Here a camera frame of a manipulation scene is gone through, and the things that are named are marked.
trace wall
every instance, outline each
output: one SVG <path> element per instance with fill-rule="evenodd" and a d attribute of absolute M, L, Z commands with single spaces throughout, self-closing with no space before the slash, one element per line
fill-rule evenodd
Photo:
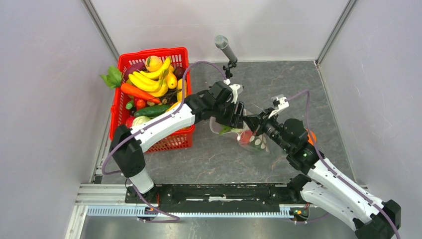
<path fill-rule="evenodd" d="M 115 64 L 81 1 L 0 2 L 0 238 L 63 238 L 88 182 Z"/>
<path fill-rule="evenodd" d="M 119 53 L 185 46 L 190 61 L 314 60 L 347 0 L 92 0 Z"/>
<path fill-rule="evenodd" d="M 356 176 L 402 206 L 402 238 L 422 214 L 422 2 L 358 1 L 321 72 Z"/>

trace microphone grille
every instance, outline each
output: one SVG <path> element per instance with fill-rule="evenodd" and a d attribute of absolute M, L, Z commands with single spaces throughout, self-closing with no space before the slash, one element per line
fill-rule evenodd
<path fill-rule="evenodd" d="M 218 35 L 214 38 L 215 46 L 218 49 L 224 49 L 228 45 L 228 40 L 225 36 Z"/>

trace plastic basket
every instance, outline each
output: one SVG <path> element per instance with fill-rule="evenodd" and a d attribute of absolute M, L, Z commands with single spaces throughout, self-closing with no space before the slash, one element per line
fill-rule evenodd
<path fill-rule="evenodd" d="M 136 53 L 127 53 L 119 57 L 118 69 L 121 72 L 125 72 L 130 65 L 138 63 L 140 61 L 145 62 L 145 59 L 148 56 L 155 55 L 164 61 L 166 57 L 170 56 L 172 58 L 172 65 L 182 66 L 187 68 L 189 65 L 188 59 L 188 50 L 185 47 L 176 47 L 176 48 L 158 48 L 140 51 Z M 186 76 L 186 82 L 188 83 L 188 95 L 192 93 L 191 88 L 191 77 L 190 73 Z M 116 128 L 125 123 L 129 117 L 129 110 L 126 109 L 126 103 L 129 102 L 130 98 L 126 94 L 123 94 L 120 88 L 116 88 L 114 93 L 114 101 L 111 106 L 111 123 L 110 123 L 110 139 L 113 140 L 114 132 Z M 173 134 L 165 137 L 164 139 L 158 141 L 152 147 L 149 148 L 147 152 L 157 152 L 172 150 L 177 148 L 187 148 L 192 146 L 192 133 L 195 130 L 195 126 L 192 125 L 189 128 L 181 129 Z"/>

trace microphone stand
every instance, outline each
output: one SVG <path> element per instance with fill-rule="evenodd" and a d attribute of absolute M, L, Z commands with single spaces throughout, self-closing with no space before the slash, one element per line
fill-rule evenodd
<path fill-rule="evenodd" d="M 236 63 L 237 63 L 237 59 L 235 62 L 228 61 L 227 67 L 223 66 L 223 70 L 225 70 L 225 76 L 227 79 L 230 79 L 233 76 L 233 74 L 230 73 L 230 69 L 236 67 Z"/>

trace clear plastic bag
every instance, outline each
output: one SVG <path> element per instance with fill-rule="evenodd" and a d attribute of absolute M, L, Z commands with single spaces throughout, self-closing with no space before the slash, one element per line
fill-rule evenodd
<path fill-rule="evenodd" d="M 243 115 L 250 115 L 251 113 L 247 110 L 243 111 Z M 267 136 L 262 134 L 260 136 L 254 136 L 253 132 L 249 129 L 248 125 L 243 122 L 243 128 L 230 128 L 215 122 L 215 118 L 210 118 L 210 129 L 213 133 L 222 135 L 225 137 L 232 138 L 238 142 L 238 144 L 246 150 L 254 152 L 259 155 L 270 154 L 268 147 Z"/>

